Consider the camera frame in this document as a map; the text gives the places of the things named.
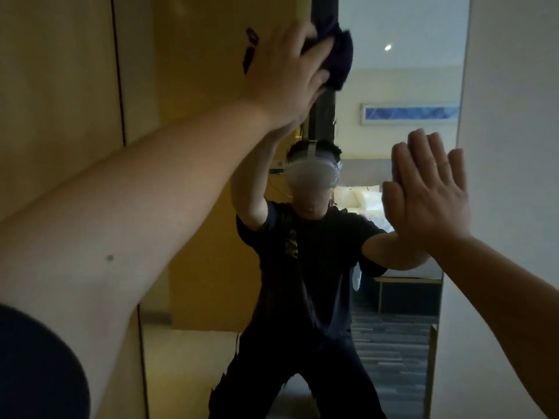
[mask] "floor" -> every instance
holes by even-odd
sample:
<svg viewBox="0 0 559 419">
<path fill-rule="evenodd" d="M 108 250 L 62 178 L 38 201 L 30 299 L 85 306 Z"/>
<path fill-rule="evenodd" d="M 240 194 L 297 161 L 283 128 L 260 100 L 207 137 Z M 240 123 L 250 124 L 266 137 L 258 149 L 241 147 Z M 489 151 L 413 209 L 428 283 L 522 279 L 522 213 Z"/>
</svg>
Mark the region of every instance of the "floor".
<svg viewBox="0 0 559 419">
<path fill-rule="evenodd" d="M 421 419 L 428 335 L 436 317 L 379 316 L 356 297 L 353 336 L 388 419 Z M 206 419 L 212 387 L 235 353 L 233 332 L 143 326 L 150 419 Z M 268 418 L 317 418 L 306 382 L 293 377 Z"/>
</svg>

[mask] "white ceiling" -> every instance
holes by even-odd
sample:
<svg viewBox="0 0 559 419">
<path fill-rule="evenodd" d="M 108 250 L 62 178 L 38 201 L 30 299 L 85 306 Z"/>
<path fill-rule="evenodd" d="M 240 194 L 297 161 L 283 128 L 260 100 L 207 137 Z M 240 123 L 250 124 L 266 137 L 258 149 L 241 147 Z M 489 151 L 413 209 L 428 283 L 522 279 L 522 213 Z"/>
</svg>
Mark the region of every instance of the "white ceiling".
<svg viewBox="0 0 559 419">
<path fill-rule="evenodd" d="M 462 66 L 470 0 L 339 0 L 353 69 Z M 392 44 L 389 51 L 385 47 Z"/>
</svg>

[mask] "black sleeve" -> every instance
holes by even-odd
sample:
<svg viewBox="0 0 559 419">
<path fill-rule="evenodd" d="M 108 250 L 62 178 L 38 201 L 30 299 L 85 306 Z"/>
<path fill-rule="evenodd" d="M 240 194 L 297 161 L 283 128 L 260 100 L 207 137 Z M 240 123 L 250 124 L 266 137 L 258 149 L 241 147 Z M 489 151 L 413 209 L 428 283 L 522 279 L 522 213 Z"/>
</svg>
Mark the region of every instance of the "black sleeve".
<svg viewBox="0 0 559 419">
<path fill-rule="evenodd" d="M 279 210 L 280 205 L 275 202 L 266 200 L 268 203 L 268 217 L 266 222 L 262 226 L 260 231 L 254 232 L 247 228 L 247 226 L 241 221 L 239 216 L 236 217 L 237 221 L 237 232 L 242 241 L 249 247 L 254 248 L 254 250 L 259 253 L 263 245 L 269 240 L 269 238 L 276 232 L 279 220 Z"/>
<path fill-rule="evenodd" d="M 88 419 L 86 375 L 43 324 L 0 305 L 0 417 Z"/>
<path fill-rule="evenodd" d="M 386 233 L 385 230 L 378 228 L 373 222 L 356 213 L 346 213 L 344 228 L 349 235 L 348 248 L 351 258 L 355 263 L 359 262 L 361 272 L 364 275 L 375 278 L 383 275 L 388 269 L 376 264 L 363 256 L 361 248 L 365 241 L 373 235 Z"/>
</svg>

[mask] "striped carpet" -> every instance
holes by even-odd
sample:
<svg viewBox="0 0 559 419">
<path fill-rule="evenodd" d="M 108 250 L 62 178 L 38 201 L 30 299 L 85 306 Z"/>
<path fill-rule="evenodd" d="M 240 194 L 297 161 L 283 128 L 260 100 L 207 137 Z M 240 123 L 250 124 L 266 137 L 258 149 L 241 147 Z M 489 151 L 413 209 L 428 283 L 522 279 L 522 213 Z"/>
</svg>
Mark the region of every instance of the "striped carpet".
<svg viewBox="0 0 559 419">
<path fill-rule="evenodd" d="M 352 295 L 355 348 L 388 419 L 423 419 L 429 329 L 436 316 L 379 315 Z"/>
</svg>

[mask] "picture frame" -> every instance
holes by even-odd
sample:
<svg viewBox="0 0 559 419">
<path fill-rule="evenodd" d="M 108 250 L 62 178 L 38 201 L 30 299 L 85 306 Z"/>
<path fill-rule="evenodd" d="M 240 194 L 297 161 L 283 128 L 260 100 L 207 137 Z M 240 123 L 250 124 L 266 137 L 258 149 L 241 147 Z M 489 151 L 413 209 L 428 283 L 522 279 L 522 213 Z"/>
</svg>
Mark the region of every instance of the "picture frame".
<svg viewBox="0 0 559 419">
<path fill-rule="evenodd" d="M 360 105 L 361 125 L 458 122 L 458 103 L 387 103 Z"/>
</svg>

